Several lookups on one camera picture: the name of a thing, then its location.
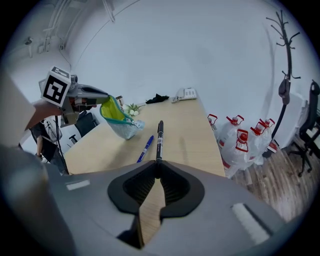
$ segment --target table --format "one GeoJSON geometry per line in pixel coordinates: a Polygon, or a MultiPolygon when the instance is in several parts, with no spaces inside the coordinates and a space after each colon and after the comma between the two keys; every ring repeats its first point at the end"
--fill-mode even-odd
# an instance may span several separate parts
{"type": "MultiPolygon", "coordinates": [[[[154,140],[143,160],[155,160],[158,123],[163,120],[163,160],[225,176],[218,145],[200,99],[173,104],[168,99],[148,104],[135,119],[144,121],[145,127],[130,140],[118,137],[107,122],[86,134],[65,153],[69,172],[82,174],[134,164],[151,135],[154,140]]],[[[145,244],[160,227],[159,212],[164,206],[164,191],[156,179],[139,211],[145,244]]]]}

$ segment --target wooden floor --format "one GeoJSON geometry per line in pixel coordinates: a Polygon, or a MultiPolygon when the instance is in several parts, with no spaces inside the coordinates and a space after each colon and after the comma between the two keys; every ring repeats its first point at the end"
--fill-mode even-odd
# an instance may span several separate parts
{"type": "MultiPolygon", "coordinates": [[[[303,145],[302,140],[295,141],[303,145]]],[[[290,150],[297,149],[289,146],[278,150],[272,157],[264,159],[263,165],[254,164],[246,170],[238,170],[232,177],[236,183],[273,207],[287,222],[308,209],[320,181],[320,160],[314,154],[308,155],[312,171],[308,173],[305,166],[302,177],[298,177],[302,159],[295,154],[289,156],[290,150]]]]}

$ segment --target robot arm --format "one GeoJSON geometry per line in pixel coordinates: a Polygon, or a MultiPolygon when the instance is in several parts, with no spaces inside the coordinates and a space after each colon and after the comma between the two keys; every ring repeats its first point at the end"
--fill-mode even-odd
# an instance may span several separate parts
{"type": "Polygon", "coordinates": [[[109,100],[109,94],[90,85],[78,84],[78,76],[53,66],[39,82],[41,98],[58,106],[61,128],[77,123],[80,112],[109,100]]]}

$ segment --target telephone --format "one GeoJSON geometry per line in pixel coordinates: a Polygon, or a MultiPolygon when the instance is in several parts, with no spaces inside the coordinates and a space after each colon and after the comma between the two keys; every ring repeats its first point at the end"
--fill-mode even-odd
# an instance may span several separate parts
{"type": "Polygon", "coordinates": [[[184,100],[192,100],[197,98],[196,89],[194,88],[187,88],[183,89],[180,88],[176,93],[175,97],[172,98],[172,103],[176,103],[178,101],[184,100]]]}

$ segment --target plastic bag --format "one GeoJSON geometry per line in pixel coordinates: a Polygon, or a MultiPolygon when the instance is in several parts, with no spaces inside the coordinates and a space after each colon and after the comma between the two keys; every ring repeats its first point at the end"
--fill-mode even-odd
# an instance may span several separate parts
{"type": "Polygon", "coordinates": [[[111,126],[112,130],[121,138],[131,139],[137,131],[142,131],[145,122],[134,121],[130,116],[124,113],[117,104],[117,100],[109,95],[109,100],[100,107],[100,115],[111,126]]]}

